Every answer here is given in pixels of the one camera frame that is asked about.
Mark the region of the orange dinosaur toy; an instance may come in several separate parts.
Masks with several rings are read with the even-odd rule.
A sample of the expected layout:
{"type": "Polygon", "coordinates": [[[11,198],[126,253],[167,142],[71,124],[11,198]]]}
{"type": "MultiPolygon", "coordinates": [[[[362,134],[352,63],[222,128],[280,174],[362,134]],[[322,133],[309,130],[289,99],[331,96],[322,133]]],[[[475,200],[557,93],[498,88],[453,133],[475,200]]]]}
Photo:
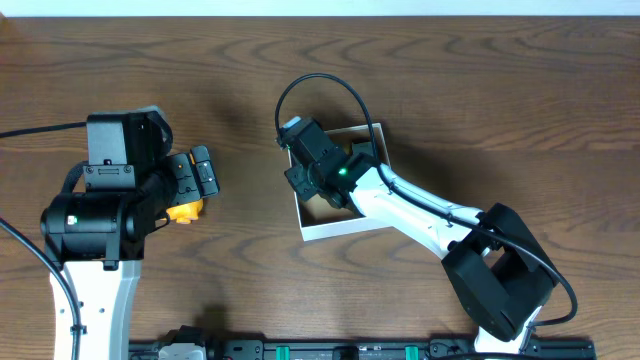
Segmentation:
{"type": "Polygon", "coordinates": [[[204,207],[204,201],[202,199],[190,202],[182,205],[177,205],[167,209],[160,215],[161,219],[168,220],[169,222],[176,222],[177,224],[188,225],[193,221],[199,219],[199,214],[204,207]]]}

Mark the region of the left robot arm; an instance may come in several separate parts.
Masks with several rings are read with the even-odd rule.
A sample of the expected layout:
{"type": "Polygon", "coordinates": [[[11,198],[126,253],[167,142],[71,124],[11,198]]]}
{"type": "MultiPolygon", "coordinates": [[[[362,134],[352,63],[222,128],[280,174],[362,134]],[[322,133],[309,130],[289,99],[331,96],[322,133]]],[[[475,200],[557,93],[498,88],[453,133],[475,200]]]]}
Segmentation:
{"type": "Polygon", "coordinates": [[[43,211],[56,312],[57,359],[125,359],[145,239],[198,219],[219,192],[209,150],[174,154],[156,106],[97,112],[86,121],[88,158],[43,211]]]}

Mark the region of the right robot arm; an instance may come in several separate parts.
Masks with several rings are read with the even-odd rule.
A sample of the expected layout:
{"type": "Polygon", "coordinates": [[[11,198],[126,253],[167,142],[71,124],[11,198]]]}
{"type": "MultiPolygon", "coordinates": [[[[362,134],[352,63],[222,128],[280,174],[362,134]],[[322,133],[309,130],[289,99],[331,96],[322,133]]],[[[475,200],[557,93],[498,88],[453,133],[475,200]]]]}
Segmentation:
{"type": "Polygon", "coordinates": [[[397,176],[371,151],[346,152],[319,123],[296,117],[278,131],[299,199],[322,197],[393,227],[434,253],[465,312],[478,325],[480,353],[523,353],[534,321],[558,282],[555,267],[521,217],[448,202],[397,176]]]}

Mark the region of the white cardboard box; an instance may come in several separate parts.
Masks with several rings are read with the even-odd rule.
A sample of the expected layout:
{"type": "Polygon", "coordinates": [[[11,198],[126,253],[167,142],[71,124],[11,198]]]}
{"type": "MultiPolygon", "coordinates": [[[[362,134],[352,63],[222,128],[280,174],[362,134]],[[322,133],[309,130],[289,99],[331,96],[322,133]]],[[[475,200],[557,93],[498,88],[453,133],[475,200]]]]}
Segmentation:
{"type": "MultiPolygon", "coordinates": [[[[371,161],[378,159],[386,165],[390,163],[381,125],[375,123],[325,132],[340,147],[351,144],[353,148],[351,155],[346,153],[347,162],[339,170],[338,189],[345,202],[328,202],[320,195],[303,202],[294,192],[302,238],[312,241],[383,228],[385,224],[381,221],[360,214],[347,194],[347,186],[368,169],[371,161]]],[[[295,164],[290,154],[289,161],[290,167],[295,164]]]]}

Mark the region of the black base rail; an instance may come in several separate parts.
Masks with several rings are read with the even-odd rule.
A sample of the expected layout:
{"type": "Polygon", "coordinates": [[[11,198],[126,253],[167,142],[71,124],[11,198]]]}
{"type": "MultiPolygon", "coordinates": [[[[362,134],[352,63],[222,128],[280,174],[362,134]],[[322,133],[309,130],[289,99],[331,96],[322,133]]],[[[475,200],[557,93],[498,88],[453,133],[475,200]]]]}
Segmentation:
{"type": "Polygon", "coordinates": [[[183,326],[157,341],[133,341],[131,360],[431,360],[541,359],[596,360],[588,340],[532,338],[513,354],[474,348],[468,336],[398,341],[320,341],[217,339],[199,328],[183,326]]]}

